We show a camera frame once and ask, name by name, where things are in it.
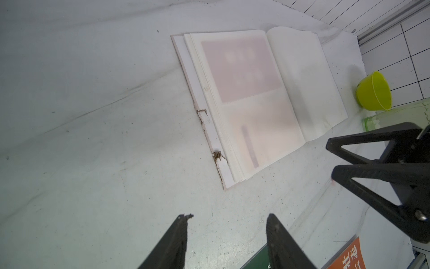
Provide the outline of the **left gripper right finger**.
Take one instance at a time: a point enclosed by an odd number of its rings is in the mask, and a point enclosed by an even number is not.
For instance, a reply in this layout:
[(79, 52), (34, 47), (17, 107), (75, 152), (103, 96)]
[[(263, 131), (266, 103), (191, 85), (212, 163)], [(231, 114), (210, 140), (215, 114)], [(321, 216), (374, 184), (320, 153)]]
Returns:
[(274, 214), (267, 218), (266, 235), (272, 269), (316, 269)]

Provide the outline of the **cream card red stripe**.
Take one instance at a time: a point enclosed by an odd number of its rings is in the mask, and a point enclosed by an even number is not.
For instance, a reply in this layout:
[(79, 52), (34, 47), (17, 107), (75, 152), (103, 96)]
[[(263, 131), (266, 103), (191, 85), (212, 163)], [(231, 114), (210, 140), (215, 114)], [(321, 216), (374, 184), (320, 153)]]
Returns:
[(245, 173), (255, 173), (305, 143), (293, 107), (286, 99), (242, 100), (225, 108)]

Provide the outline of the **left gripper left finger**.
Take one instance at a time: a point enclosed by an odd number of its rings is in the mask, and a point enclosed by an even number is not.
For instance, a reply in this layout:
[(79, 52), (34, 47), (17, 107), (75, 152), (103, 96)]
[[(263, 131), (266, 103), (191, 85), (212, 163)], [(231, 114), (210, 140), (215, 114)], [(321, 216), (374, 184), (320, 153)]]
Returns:
[(194, 215), (179, 215), (139, 269), (183, 269), (188, 241), (188, 220)]

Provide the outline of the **green card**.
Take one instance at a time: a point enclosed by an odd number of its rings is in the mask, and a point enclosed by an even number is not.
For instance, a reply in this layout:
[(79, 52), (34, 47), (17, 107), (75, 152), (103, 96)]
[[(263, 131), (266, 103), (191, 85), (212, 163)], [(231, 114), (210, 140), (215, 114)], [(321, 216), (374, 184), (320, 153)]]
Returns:
[(241, 269), (271, 269), (268, 246), (265, 244)]

